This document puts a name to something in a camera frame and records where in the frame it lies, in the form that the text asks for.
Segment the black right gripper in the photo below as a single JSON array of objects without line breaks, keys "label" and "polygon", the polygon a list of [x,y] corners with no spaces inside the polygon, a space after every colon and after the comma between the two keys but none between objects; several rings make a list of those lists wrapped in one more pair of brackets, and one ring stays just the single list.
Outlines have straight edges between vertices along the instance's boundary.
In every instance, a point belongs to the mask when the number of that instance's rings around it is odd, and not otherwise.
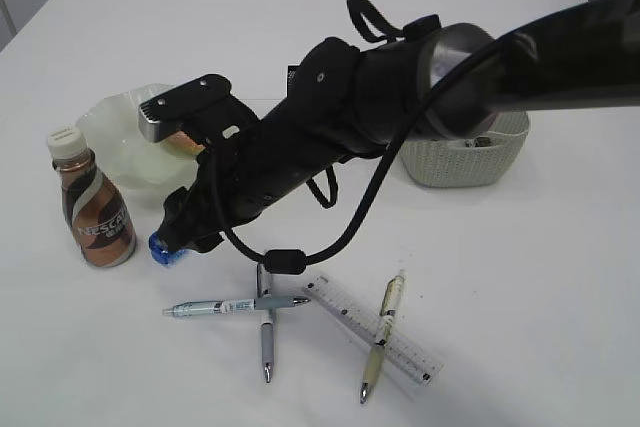
[{"label": "black right gripper", "polygon": [[205,149],[193,184],[165,200],[159,239],[209,252],[225,227],[253,221],[334,163],[382,156],[429,90],[424,49],[402,40],[361,51],[330,37],[263,118],[231,92],[186,121],[179,131]]}]

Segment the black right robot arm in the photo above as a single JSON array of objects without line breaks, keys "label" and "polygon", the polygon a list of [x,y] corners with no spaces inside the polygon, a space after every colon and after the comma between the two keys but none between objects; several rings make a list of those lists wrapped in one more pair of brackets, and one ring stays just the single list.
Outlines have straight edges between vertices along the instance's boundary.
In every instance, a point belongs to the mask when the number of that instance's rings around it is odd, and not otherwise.
[{"label": "black right robot arm", "polygon": [[369,0],[348,0],[370,48],[323,40],[265,116],[217,74],[141,106],[159,135],[183,131],[203,146],[193,184],[165,200],[158,238],[170,251],[211,251],[334,164],[375,159],[344,232],[307,260],[333,256],[354,237],[406,140],[470,139],[504,112],[637,104],[638,1],[582,3],[495,38],[435,15],[397,28]]}]

